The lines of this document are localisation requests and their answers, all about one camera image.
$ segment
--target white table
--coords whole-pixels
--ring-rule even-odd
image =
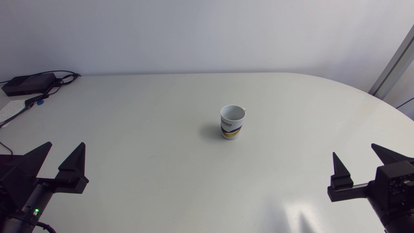
[[[234,141],[219,133],[227,104],[247,109]],[[84,193],[55,194],[41,217],[58,233],[383,232],[367,200],[330,202],[332,152],[355,184],[382,165],[371,143],[414,157],[411,119],[291,73],[81,77],[0,131],[16,154],[53,143],[39,177],[86,143]]]

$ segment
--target black power adapter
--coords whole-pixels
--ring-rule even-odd
[[[56,83],[56,80],[54,73],[17,76],[12,78],[1,89],[7,96],[45,93]]]

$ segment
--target black cable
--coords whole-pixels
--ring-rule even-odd
[[[43,227],[43,230],[47,230],[49,233],[56,233],[56,231],[46,223],[37,222],[36,226]]]
[[[10,149],[10,148],[8,148],[5,144],[3,144],[2,142],[0,142],[0,144],[2,145],[2,146],[4,146],[6,149],[8,149],[9,151],[10,151],[10,154],[11,155],[13,155],[13,151]]]
[[[51,96],[51,95],[55,94],[56,92],[58,92],[62,87],[63,87],[63,85],[60,85],[59,88],[56,91],[50,93],[49,96]]]
[[[45,91],[42,95],[40,95],[32,103],[28,104],[24,109],[20,110],[17,114],[13,115],[12,117],[8,118],[5,121],[0,122],[0,128],[3,127],[5,124],[9,123],[10,121],[12,121],[14,118],[16,118],[17,116],[19,116],[23,112],[25,112],[26,110],[30,109],[33,106],[34,103],[40,101],[43,98],[43,96],[45,96],[52,88],[55,87],[55,85],[56,85],[56,83],[53,84],[47,91]]]
[[[10,162],[12,162],[13,161],[13,151],[10,148],[8,148],[5,144],[3,144],[2,142],[0,142],[0,144],[10,151]]]
[[[30,104],[27,104],[26,107],[24,109],[22,109],[21,111],[19,111],[17,114],[13,115],[12,117],[8,118],[5,121],[0,122],[0,128],[2,128],[5,124],[9,123],[10,121],[12,121],[13,119],[15,119],[16,117],[18,117],[20,114],[22,114],[23,112],[25,112],[26,110],[29,110],[34,103],[42,100],[46,95],[48,95],[48,93],[54,88],[54,87],[59,87],[55,92],[53,92],[52,94],[55,94],[56,92],[58,92],[58,90],[63,86],[63,85],[68,85],[70,83],[72,83],[73,81],[75,81],[79,76],[81,76],[78,73],[72,72],[72,71],[68,71],[68,70],[51,70],[51,71],[45,71],[45,72],[41,72],[41,73],[37,73],[37,74],[33,74],[30,76],[34,76],[34,75],[40,75],[40,74],[45,74],[45,73],[53,73],[53,72],[68,72],[71,73],[69,75],[64,76],[63,78],[58,78],[57,82],[55,82],[54,84],[51,85],[51,87],[49,89],[47,89],[42,95],[40,95],[38,98],[36,98],[34,101],[32,101]],[[68,82],[63,82],[64,79],[69,78],[69,77],[73,77],[72,80],[68,81]]]
[[[409,100],[407,100],[406,102],[404,102],[404,104],[406,104],[406,103],[408,103],[408,102],[410,102],[410,101],[412,101],[412,100],[414,100],[414,97],[413,97],[413,98],[411,98],[411,99],[409,99]]]
[[[0,83],[7,83],[7,82],[10,82],[11,80],[7,80],[7,81],[2,81],[2,82],[0,82]]]

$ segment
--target paper sheet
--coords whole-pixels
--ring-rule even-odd
[[[12,100],[2,110],[0,110],[0,123],[16,115],[25,108],[25,100]]]

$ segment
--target white mug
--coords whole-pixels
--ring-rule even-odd
[[[228,140],[238,138],[246,109],[237,105],[224,106],[221,111],[221,135]]]

